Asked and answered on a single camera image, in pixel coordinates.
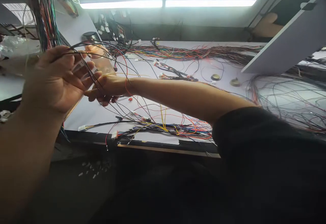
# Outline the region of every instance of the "person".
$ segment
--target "person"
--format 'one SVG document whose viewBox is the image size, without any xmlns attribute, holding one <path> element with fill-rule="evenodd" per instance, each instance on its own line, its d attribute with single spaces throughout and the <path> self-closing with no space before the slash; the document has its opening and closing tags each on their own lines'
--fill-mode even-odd
<svg viewBox="0 0 326 224">
<path fill-rule="evenodd" d="M 81 54 L 67 48 L 56 47 L 40 58 L 26 78 L 21 105 L 1 128 L 2 223 L 19 215 L 46 177 L 65 114 L 83 94 L 103 106 L 120 95 L 139 95 L 207 121 L 223 162 L 220 180 L 195 163 L 155 169 L 126 183 L 91 223 L 326 223 L 323 141 L 247 100 L 198 82 L 126 82 L 96 72 L 103 97 L 96 88 L 88 90 L 90 77 L 81 79 L 85 67 L 72 72 Z"/>
</svg>

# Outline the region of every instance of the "connector plug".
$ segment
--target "connector plug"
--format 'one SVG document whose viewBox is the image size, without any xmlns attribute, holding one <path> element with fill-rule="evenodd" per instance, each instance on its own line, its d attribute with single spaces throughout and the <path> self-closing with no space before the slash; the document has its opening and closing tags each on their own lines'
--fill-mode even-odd
<svg viewBox="0 0 326 224">
<path fill-rule="evenodd" d="M 111 134 L 111 139 L 116 139 L 116 138 L 118 138 L 118 132 L 117 131 L 114 131 L 114 132 L 112 132 L 112 134 Z"/>
<path fill-rule="evenodd" d="M 78 127 L 78 130 L 77 131 L 86 131 L 86 130 L 87 130 L 86 129 L 86 126 L 83 125 L 83 126 Z"/>
</svg>

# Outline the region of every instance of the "small round object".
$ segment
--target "small round object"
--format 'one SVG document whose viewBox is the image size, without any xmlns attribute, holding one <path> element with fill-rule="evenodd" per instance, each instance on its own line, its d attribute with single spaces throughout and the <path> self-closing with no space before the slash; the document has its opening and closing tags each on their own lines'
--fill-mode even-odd
<svg viewBox="0 0 326 224">
<path fill-rule="evenodd" d="M 100 40 L 96 32 L 86 32 L 83 34 L 83 39 L 88 41 Z"/>
<path fill-rule="evenodd" d="M 241 83 L 239 82 L 239 80 L 237 78 L 235 78 L 230 81 L 230 85 L 234 86 L 234 87 L 239 87 L 239 86 L 241 86 Z"/>
<path fill-rule="evenodd" d="M 211 79 L 212 80 L 220 80 L 221 77 L 218 74 L 212 74 Z"/>
</svg>

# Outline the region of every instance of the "light fixture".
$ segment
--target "light fixture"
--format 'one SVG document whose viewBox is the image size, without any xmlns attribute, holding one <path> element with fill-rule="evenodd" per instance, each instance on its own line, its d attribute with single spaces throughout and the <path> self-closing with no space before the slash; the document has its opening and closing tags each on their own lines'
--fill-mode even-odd
<svg viewBox="0 0 326 224">
<path fill-rule="evenodd" d="M 100 8 L 160 8 L 163 6 L 162 0 L 139 0 L 126 2 L 100 2 L 100 3 L 81 3 L 85 9 Z"/>
<path fill-rule="evenodd" d="M 166 7 L 250 7 L 256 0 L 166 0 Z"/>
</svg>

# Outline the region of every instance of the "hand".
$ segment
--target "hand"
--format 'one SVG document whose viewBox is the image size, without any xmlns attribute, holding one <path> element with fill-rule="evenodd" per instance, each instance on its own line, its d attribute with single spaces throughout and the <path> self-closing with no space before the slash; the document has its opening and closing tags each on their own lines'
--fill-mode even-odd
<svg viewBox="0 0 326 224">
<path fill-rule="evenodd" d="M 122 95 L 124 96 L 132 96 L 131 85 L 126 82 L 126 78 L 117 77 L 115 75 L 108 75 L 101 77 L 98 82 L 101 84 L 100 88 L 97 89 L 93 86 L 93 89 L 90 91 L 86 91 L 84 94 L 88 96 L 88 100 L 93 102 L 97 99 L 98 102 L 101 102 L 103 106 L 108 106 L 109 102 L 115 103 L 118 98 Z"/>
<path fill-rule="evenodd" d="M 74 53 L 67 46 L 47 50 L 40 57 L 34 70 L 27 75 L 22 94 L 22 106 L 28 107 L 29 110 L 35 108 L 62 115 L 67 113 L 93 83 L 90 77 L 81 81 L 87 73 L 85 66 L 72 72 L 82 60 L 82 55 L 86 56 L 86 54 Z M 87 62 L 87 65 L 90 69 L 94 68 L 93 62 Z M 96 72 L 94 76 L 99 78 L 101 74 Z"/>
</svg>

